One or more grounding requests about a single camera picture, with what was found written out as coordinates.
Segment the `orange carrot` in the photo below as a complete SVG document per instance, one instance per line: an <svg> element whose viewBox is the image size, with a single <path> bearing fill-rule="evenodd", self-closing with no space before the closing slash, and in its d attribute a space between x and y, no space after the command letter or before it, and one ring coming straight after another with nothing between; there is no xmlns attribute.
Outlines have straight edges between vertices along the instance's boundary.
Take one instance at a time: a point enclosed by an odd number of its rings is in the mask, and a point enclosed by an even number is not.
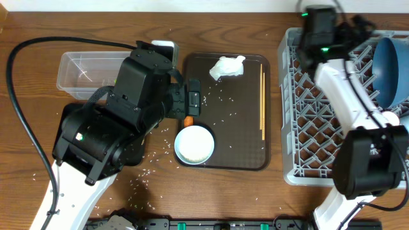
<svg viewBox="0 0 409 230"><path fill-rule="evenodd" d="M184 119L184 127L186 128L186 127L189 127L189 126L192 126L193 124L194 124L194 118L192 117L192 116L187 116L185 119Z"/></svg>

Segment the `pink cup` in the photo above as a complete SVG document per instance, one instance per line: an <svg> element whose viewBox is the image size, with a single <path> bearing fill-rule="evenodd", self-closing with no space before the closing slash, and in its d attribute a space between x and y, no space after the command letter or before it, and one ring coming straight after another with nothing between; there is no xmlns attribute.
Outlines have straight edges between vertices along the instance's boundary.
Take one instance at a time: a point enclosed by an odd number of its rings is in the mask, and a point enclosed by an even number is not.
<svg viewBox="0 0 409 230"><path fill-rule="evenodd" d="M392 126L398 126L400 124L398 115L394 114L393 112L383 111L382 115L388 121L388 123L390 123Z"/></svg>

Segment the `dark blue plate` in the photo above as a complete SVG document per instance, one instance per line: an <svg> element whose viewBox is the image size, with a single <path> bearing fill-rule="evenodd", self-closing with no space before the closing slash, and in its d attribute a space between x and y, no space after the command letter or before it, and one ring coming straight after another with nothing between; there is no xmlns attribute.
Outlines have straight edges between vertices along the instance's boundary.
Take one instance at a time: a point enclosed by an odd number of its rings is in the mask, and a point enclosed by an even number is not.
<svg viewBox="0 0 409 230"><path fill-rule="evenodd" d="M382 38L373 56L373 89L379 91L378 105L389 108L408 98L408 44L395 38Z"/></svg>

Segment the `light blue cup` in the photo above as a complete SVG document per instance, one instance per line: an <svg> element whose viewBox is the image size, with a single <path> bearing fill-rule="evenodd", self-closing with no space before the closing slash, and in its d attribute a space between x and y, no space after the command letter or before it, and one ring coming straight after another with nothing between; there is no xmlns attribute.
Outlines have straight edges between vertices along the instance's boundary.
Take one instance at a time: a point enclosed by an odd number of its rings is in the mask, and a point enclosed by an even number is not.
<svg viewBox="0 0 409 230"><path fill-rule="evenodd" d="M403 116L399 119L401 125L403 125L406 130L409 132L409 115Z"/></svg>

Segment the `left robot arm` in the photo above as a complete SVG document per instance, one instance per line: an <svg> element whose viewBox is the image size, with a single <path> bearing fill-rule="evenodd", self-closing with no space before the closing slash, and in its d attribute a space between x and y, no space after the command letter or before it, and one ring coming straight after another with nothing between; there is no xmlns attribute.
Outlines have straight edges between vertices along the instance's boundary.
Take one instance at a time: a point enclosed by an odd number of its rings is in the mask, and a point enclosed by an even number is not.
<svg viewBox="0 0 409 230"><path fill-rule="evenodd" d="M31 227L82 229L102 194L126 166L142 160L144 140L164 118L183 120L201 113L201 84L178 71L174 42L138 41L124 59L116 82L98 88L84 104L65 107L49 161L25 119L12 81L18 44L6 64L6 85L20 122L39 152L50 178Z"/></svg>

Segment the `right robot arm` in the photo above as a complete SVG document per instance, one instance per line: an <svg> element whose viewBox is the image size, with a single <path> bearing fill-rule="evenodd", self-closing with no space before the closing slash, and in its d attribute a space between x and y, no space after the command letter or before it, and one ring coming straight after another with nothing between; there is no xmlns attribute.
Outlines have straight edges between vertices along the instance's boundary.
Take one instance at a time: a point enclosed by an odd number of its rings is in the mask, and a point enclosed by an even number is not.
<svg viewBox="0 0 409 230"><path fill-rule="evenodd" d="M348 18L339 3L309 5L302 18L298 61L329 100L344 136L332 167L334 187L305 228L346 229L361 209L408 181L408 132L373 103L349 57L375 24Z"/></svg>

